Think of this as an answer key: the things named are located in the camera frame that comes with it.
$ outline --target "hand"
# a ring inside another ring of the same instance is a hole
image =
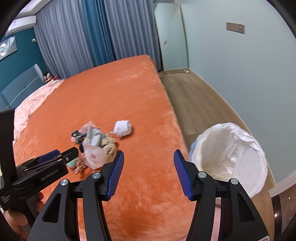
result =
[[[42,207],[44,206],[44,203],[41,201],[44,198],[43,194],[41,192],[37,193],[37,199],[38,201],[36,202],[36,210],[38,212],[41,211]],[[4,217],[12,230],[22,239],[22,240],[27,240],[28,236],[22,230],[21,226],[25,226],[28,224],[28,220],[25,215],[22,213],[19,213],[14,210],[8,210],[4,213]]]

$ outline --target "white plastic bag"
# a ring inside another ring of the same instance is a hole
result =
[[[95,170],[106,163],[106,151],[103,148],[83,142],[85,165]]]
[[[214,179],[236,178],[250,197],[259,193],[267,177],[267,162],[259,142],[233,123],[217,124],[191,145],[189,161]]]
[[[113,133],[120,138],[132,133],[132,126],[129,120],[119,120],[115,123]]]

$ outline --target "trash can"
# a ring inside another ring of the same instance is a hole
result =
[[[267,161],[259,142],[234,123],[217,124],[191,145],[189,161],[214,179],[236,178],[250,197],[259,193],[267,177]]]

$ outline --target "wooden floor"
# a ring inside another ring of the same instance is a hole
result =
[[[159,73],[182,130],[188,150],[197,136],[209,127],[232,122],[249,132],[230,106],[204,80],[194,73]],[[268,190],[274,185],[270,172],[262,191],[252,198],[271,240],[274,239],[274,213]]]

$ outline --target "wall outlet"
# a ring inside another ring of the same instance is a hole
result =
[[[226,22],[226,29],[229,31],[245,34],[243,24]]]

